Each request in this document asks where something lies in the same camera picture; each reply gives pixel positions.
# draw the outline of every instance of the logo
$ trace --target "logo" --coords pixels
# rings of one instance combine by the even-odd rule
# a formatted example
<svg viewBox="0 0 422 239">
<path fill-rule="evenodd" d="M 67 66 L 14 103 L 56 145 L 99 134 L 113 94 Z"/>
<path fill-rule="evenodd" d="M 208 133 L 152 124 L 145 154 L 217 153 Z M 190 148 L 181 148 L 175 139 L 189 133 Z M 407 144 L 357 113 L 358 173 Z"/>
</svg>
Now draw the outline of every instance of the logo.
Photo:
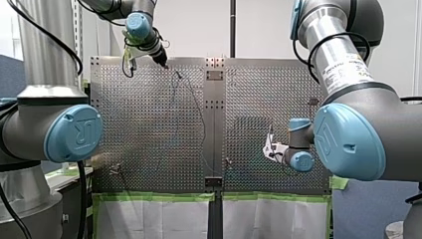
<svg viewBox="0 0 422 239">
<path fill-rule="evenodd" d="M 77 149 L 91 146 L 96 143 L 96 121 L 94 119 L 77 121 L 75 130 L 77 131 Z"/>
</svg>

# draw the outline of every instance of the black cable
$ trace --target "black cable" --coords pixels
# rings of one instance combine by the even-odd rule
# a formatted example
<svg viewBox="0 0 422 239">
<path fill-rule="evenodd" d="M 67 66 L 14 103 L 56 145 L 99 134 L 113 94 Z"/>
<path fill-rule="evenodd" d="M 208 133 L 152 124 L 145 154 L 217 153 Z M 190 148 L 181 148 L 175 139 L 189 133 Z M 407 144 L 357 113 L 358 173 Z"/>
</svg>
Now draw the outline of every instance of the black cable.
<svg viewBox="0 0 422 239">
<path fill-rule="evenodd" d="M 18 105 L 16 103 L 14 103 L 12 106 L 10 106 L 10 105 L 8 105 L 8 106 L 9 106 L 9 109 L 6 109 L 5 107 L 3 108 L 4 110 L 6 110 L 6 112 L 3 113 L 2 115 L 0 115 L 0 120 L 2 120 L 6 115 L 15 111 L 18 107 Z M 19 228 L 24 233 L 25 238 L 26 239 L 32 239 L 31 232 L 29 231 L 28 227 L 25 225 L 25 223 L 21 220 L 19 215 L 13 210 L 12 206 L 10 205 L 9 200 L 6 197 L 6 194 L 4 193 L 4 190 L 3 190 L 1 183 L 0 183 L 0 198 L 1 198 L 4 206 L 6 207 L 7 211 L 9 212 L 10 216 L 12 216 L 12 218 L 15 220 L 16 224 L 18 224 Z"/>
<path fill-rule="evenodd" d="M 123 74 L 127 77 L 127 78 L 133 78 L 133 68 L 130 68 L 130 75 L 127 74 L 126 70 L 125 70 L 126 66 L 125 66 L 125 56 L 123 55 L 121 57 L 121 70 L 123 71 Z"/>
<path fill-rule="evenodd" d="M 178 71 L 176 71 L 176 74 L 177 74 L 177 77 L 179 78 L 179 79 L 183 79 L 183 77 L 181 76 L 181 74 L 178 72 Z M 204 119 L 204 115 L 202 114 L 202 110 L 201 110 L 201 108 L 199 107 L 199 102 L 198 102 L 198 99 L 196 98 L 196 96 L 195 96 L 195 91 L 193 90 L 193 87 L 192 87 L 192 83 L 191 83 L 191 81 L 190 81 L 190 78 L 186 78 L 187 79 L 187 83 L 188 83 L 188 90 L 189 90 L 189 92 L 191 93 L 191 95 L 192 95 L 192 98 L 193 98 L 193 100 L 194 100 L 194 102 L 195 102 L 195 105 L 196 105 L 196 109 L 198 110 L 198 112 L 199 112 L 199 115 L 201 116 L 201 121 L 202 121 L 202 128 L 203 128 L 203 137 L 202 137 L 202 140 L 201 140 L 201 160 L 202 160 L 202 164 L 204 165 L 205 164 L 205 166 L 210 170 L 210 171 L 212 171 L 214 174 L 217 174 L 217 175 L 219 175 L 219 176 L 222 176 L 222 174 L 221 173 L 219 173 L 219 172 L 217 172 L 217 171 L 215 171 L 213 168 L 211 168 L 211 166 L 208 164 L 208 162 L 207 162 L 207 160 L 205 159 L 205 157 L 204 157 L 204 150 L 203 150 L 203 147 L 204 147 L 204 143 L 205 143 L 205 139 L 206 139 L 206 137 L 207 137 L 207 128 L 206 128 L 206 124 L 205 124 L 205 119 Z"/>
<path fill-rule="evenodd" d="M 31 232 L 29 231 L 28 227 L 26 227 L 25 223 L 21 220 L 21 218 L 16 214 L 16 212 L 13 210 L 12 206 L 10 206 L 9 201 L 7 200 L 6 194 L 4 193 L 3 187 L 0 184 L 0 197 L 3 201 L 4 206 L 6 207 L 9 214 L 12 216 L 12 218 L 15 220 L 16 224 L 21 228 L 22 232 L 25 235 L 26 239 L 32 239 Z"/>
<path fill-rule="evenodd" d="M 13 107 L 14 105 L 16 105 L 16 101 L 4 103 L 3 105 L 0 105 L 0 112 L 8 110 L 11 107 Z"/>
<path fill-rule="evenodd" d="M 402 102 L 422 102 L 422 97 L 405 97 L 400 98 Z"/>
<path fill-rule="evenodd" d="M 113 13 L 115 11 L 119 11 L 120 15 L 123 16 L 123 14 L 121 12 L 121 0 L 118 0 L 118 4 L 117 4 L 117 8 L 116 9 L 114 9 L 114 1 L 112 1 L 111 6 L 107 10 L 105 10 L 105 11 L 97 11 L 95 9 L 91 9 L 88 6 L 86 6 L 85 4 L 83 4 L 81 0 L 78 0 L 78 3 L 83 8 L 85 8 L 87 11 L 99 15 L 101 18 L 105 19 L 106 21 L 110 22 L 113 25 L 116 25 L 116 26 L 119 26 L 119 27 L 124 27 L 125 26 L 124 24 L 119 24 L 117 22 L 114 22 L 113 20 L 111 20 L 111 19 L 109 19 L 109 18 L 107 18 L 105 16 L 105 14 L 110 14 L 110 13 Z"/>
<path fill-rule="evenodd" d="M 302 62 L 303 64 L 305 64 L 305 65 L 307 65 L 308 64 L 308 62 L 306 61 L 306 60 L 304 60 L 300 55 L 299 55 L 299 52 L 298 52 L 298 47 L 297 47 L 297 45 L 296 45 L 296 42 L 297 42 L 298 40 L 294 40 L 293 41 L 293 52 L 295 53 L 295 56 L 298 58 L 298 60 L 300 61 L 300 62 Z"/>
<path fill-rule="evenodd" d="M 24 13 L 23 11 L 21 11 L 13 2 L 12 0 L 7 0 L 7 2 L 9 3 L 10 7 L 15 10 L 15 12 L 17 14 L 19 14 L 19 16 L 21 16 L 23 19 L 25 19 L 26 21 L 28 21 L 29 23 L 31 23 L 34 27 L 36 27 L 38 30 L 40 30 L 42 33 L 44 33 L 45 35 L 47 35 L 50 39 L 52 39 L 57 45 L 59 45 L 61 48 L 63 48 L 63 50 L 65 50 L 73 59 L 74 61 L 77 63 L 77 65 L 79 66 L 78 69 L 78 76 L 82 73 L 82 71 L 84 70 L 84 65 L 81 61 L 81 59 L 78 57 L 78 55 L 74 52 L 74 50 L 72 50 L 70 47 L 68 47 L 64 42 L 62 42 L 62 40 L 60 40 L 59 38 L 57 38 L 55 35 L 53 35 L 52 33 L 50 33 L 49 31 L 47 31 L 46 29 L 44 29 L 43 27 L 41 27 L 39 24 L 37 24 L 34 20 L 31 19 L 31 17 L 29 17 L 26 13 Z"/>
<path fill-rule="evenodd" d="M 87 178 L 85 175 L 85 166 L 83 161 L 78 162 L 78 171 L 80 174 L 81 182 L 81 216 L 77 239 L 83 239 L 85 233 L 85 224 L 87 221 Z"/>
<path fill-rule="evenodd" d="M 314 57 L 314 54 L 316 53 L 316 51 L 319 49 L 320 46 L 322 46 L 322 44 L 338 38 L 340 36 L 353 36 L 358 38 L 359 40 L 361 40 L 364 44 L 365 44 L 365 48 L 366 48 L 366 55 L 363 59 L 364 62 L 366 62 L 366 60 L 369 59 L 370 56 L 370 45 L 369 42 L 366 40 L 366 38 L 364 38 L 362 35 L 357 34 L 357 33 L 352 33 L 352 32 L 342 32 L 342 33 L 337 33 L 337 34 L 333 34 L 330 36 L 327 36 L 325 38 L 323 38 L 322 40 L 320 40 L 318 43 L 316 43 L 316 45 L 313 47 L 313 49 L 311 50 L 310 56 L 308 58 L 308 70 L 310 71 L 311 76 L 313 77 L 313 79 L 319 84 L 319 80 L 317 79 L 317 76 L 314 74 L 313 72 L 313 65 L 312 65 L 312 60 Z"/>
</svg>

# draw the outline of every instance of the blue joint cap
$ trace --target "blue joint cap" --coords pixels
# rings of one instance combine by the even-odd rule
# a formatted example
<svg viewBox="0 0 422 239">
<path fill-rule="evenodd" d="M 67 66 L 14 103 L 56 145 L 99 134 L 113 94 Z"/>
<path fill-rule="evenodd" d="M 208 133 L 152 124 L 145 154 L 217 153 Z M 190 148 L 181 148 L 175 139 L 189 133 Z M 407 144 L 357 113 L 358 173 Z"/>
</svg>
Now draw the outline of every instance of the blue joint cap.
<svg viewBox="0 0 422 239">
<path fill-rule="evenodd" d="M 126 29 L 131 36 L 144 39 L 151 31 L 151 25 L 145 14 L 134 12 L 127 17 Z"/>
<path fill-rule="evenodd" d="M 44 153 L 54 162 L 76 162 L 89 158 L 103 134 L 99 112 L 88 105 L 66 109 L 50 126 Z"/>
<path fill-rule="evenodd" d="M 329 104 L 316 113 L 316 151 L 334 175 L 362 181 L 379 179 L 386 155 L 372 124 L 355 109 Z"/>
<path fill-rule="evenodd" d="M 297 131 L 308 126 L 311 126 L 310 119 L 291 119 L 289 121 L 289 131 Z"/>
<path fill-rule="evenodd" d="M 309 172 L 313 170 L 314 164 L 314 157 L 306 151 L 295 153 L 290 161 L 291 168 L 298 172 Z"/>
</svg>

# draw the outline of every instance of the white cloth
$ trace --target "white cloth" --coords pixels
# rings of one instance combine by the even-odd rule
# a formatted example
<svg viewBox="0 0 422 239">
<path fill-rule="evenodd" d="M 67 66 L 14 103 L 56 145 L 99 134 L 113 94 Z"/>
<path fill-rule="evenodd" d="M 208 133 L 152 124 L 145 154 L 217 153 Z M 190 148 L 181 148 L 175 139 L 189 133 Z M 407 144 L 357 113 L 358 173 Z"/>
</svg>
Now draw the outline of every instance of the white cloth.
<svg viewBox="0 0 422 239">
<path fill-rule="evenodd" d="M 206 239 L 209 202 L 101 202 L 98 239 Z"/>
<path fill-rule="evenodd" d="M 224 201 L 224 239 L 325 239 L 327 203 Z"/>
</svg>

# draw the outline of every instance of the blue wall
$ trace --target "blue wall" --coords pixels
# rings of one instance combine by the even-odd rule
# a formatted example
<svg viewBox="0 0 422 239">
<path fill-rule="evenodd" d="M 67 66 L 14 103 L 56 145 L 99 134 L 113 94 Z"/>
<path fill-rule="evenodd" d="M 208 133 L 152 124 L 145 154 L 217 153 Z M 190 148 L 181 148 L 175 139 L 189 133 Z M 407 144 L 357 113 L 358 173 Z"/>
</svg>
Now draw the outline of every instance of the blue wall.
<svg viewBox="0 0 422 239">
<path fill-rule="evenodd" d="M 384 239 L 385 227 L 403 221 L 410 209 L 404 202 L 418 193 L 414 182 L 351 180 L 333 194 L 335 239 Z"/>
</svg>

